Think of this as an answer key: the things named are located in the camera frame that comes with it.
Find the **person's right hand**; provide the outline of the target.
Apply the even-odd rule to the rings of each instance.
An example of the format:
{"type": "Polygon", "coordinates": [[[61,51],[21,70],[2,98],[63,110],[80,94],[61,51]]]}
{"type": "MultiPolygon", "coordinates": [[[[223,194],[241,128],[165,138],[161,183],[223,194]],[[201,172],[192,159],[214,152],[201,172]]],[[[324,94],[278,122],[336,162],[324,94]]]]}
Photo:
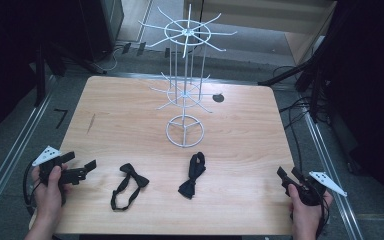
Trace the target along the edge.
{"type": "Polygon", "coordinates": [[[320,223],[329,215],[329,208],[333,201],[333,196],[325,191],[322,198],[322,204],[317,206],[305,205],[300,197],[297,188],[293,184],[288,185],[288,191],[291,198],[290,210],[293,215],[293,223],[298,222],[316,222],[320,223]]]}

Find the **white wire display rack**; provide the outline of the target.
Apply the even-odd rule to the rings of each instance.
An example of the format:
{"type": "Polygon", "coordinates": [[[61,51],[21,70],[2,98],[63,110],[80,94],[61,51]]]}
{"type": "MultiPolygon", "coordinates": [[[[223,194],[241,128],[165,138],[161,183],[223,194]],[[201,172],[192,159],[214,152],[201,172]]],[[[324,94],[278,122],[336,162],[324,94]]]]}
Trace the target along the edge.
{"type": "Polygon", "coordinates": [[[166,124],[165,134],[168,141],[175,146],[189,148],[203,140],[205,128],[202,121],[188,111],[200,108],[211,113],[211,110],[202,104],[203,98],[216,94],[223,95],[222,92],[211,93],[204,89],[204,83],[210,78],[210,74],[205,74],[207,48],[225,52],[225,49],[212,43],[212,38],[232,36],[235,32],[217,32],[211,29],[210,25],[221,17],[221,13],[210,20],[202,21],[192,19],[192,5],[188,6],[187,17],[183,19],[172,18],[160,7],[157,10],[168,20],[167,24],[162,26],[141,22],[141,25],[163,32],[164,37],[151,44],[151,47],[162,43],[169,44],[166,50],[169,73],[161,73],[168,84],[167,87],[151,87],[151,90],[163,93],[167,98],[167,102],[158,107],[158,110],[173,106],[180,111],[166,124]]]}

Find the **metal floor rail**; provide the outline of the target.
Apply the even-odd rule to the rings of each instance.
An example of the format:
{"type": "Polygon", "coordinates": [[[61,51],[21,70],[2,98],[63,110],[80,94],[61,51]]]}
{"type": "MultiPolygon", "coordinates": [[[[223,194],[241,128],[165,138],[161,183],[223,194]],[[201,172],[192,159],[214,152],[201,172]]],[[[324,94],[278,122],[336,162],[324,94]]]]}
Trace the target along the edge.
{"type": "Polygon", "coordinates": [[[38,106],[34,89],[0,124],[0,197],[42,120],[58,81],[58,77],[50,75],[45,81],[45,97],[38,106]]]}
{"type": "MultiPolygon", "coordinates": [[[[334,167],[331,156],[325,144],[325,141],[322,137],[320,129],[316,123],[313,122],[309,114],[305,115],[306,124],[310,131],[310,134],[313,138],[316,150],[318,152],[323,170],[327,175],[338,185],[342,186],[339,175],[334,167]]],[[[341,194],[334,192],[333,193],[336,205],[338,207],[339,214],[341,216],[342,222],[348,234],[350,240],[364,240],[361,229],[357,222],[356,216],[352,209],[352,206],[347,197],[342,196],[341,194]]]]}

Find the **black stand legs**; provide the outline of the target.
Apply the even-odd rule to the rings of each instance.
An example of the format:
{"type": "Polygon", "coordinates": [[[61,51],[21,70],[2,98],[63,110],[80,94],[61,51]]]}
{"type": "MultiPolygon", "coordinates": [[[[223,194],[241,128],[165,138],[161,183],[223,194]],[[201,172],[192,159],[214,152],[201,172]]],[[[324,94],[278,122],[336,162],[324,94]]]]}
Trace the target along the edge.
{"type": "Polygon", "coordinates": [[[81,59],[74,53],[65,49],[64,47],[49,41],[41,41],[36,48],[36,62],[35,62],[35,80],[36,80],[36,101],[34,106],[38,107],[45,99],[46,80],[45,80],[45,66],[48,66],[51,72],[57,76],[64,76],[67,67],[64,63],[65,59],[70,59],[83,69],[92,74],[105,75],[106,70],[99,70],[93,67],[85,60],[81,59]]]}
{"type": "Polygon", "coordinates": [[[293,67],[292,69],[272,77],[269,80],[259,81],[259,86],[270,87],[276,83],[279,83],[293,75],[300,73],[300,76],[295,83],[295,89],[298,92],[304,92],[310,85],[313,86],[310,96],[309,114],[314,122],[317,120],[317,112],[319,107],[317,106],[319,93],[321,89],[322,78],[322,59],[323,56],[329,51],[332,43],[335,41],[334,34],[328,34],[324,37],[317,50],[313,55],[304,63],[293,67]]]}

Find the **person's left hand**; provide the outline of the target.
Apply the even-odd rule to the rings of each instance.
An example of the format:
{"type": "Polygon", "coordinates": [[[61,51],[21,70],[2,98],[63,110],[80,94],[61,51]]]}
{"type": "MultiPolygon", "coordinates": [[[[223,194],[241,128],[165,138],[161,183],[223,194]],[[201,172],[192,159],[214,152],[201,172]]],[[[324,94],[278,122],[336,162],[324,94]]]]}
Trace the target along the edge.
{"type": "Polygon", "coordinates": [[[40,182],[40,168],[35,167],[32,171],[32,180],[37,183],[34,197],[37,204],[37,219],[57,224],[62,214],[62,197],[59,189],[59,179],[62,171],[68,168],[67,164],[55,166],[49,175],[48,183],[40,182]]]}

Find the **black cabinet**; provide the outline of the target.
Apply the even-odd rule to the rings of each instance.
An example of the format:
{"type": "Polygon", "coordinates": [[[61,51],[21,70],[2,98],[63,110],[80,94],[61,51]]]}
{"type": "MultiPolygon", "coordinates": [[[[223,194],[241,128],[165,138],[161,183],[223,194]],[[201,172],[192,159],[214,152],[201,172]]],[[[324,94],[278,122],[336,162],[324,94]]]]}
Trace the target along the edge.
{"type": "Polygon", "coordinates": [[[85,29],[86,59],[96,62],[115,46],[124,20],[121,0],[79,0],[85,29]]]}

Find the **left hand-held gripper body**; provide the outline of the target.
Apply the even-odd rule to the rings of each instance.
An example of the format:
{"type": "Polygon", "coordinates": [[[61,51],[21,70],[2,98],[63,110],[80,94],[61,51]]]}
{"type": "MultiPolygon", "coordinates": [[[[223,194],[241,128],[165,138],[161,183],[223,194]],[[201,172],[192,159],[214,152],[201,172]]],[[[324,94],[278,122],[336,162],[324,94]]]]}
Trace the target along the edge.
{"type": "MultiPolygon", "coordinates": [[[[47,185],[49,176],[55,166],[62,166],[60,162],[61,152],[51,146],[47,146],[43,152],[33,161],[34,167],[39,167],[39,179],[47,185]]],[[[77,185],[80,181],[86,179],[87,172],[83,168],[67,169],[61,172],[59,178],[60,184],[77,185]]]]}

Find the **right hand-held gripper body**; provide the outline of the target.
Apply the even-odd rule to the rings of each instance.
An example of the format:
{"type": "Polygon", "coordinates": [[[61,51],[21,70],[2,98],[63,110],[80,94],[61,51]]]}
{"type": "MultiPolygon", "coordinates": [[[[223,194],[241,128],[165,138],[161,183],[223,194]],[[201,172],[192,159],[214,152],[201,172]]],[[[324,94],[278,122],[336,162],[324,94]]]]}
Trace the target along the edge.
{"type": "MultiPolygon", "coordinates": [[[[346,197],[347,192],[336,184],[325,172],[310,171],[308,176],[305,176],[304,183],[292,183],[298,190],[301,201],[307,206],[317,206],[322,204],[322,196],[327,189],[333,190],[336,193],[346,197]]],[[[289,196],[288,186],[284,186],[285,194],[289,196]]]]}

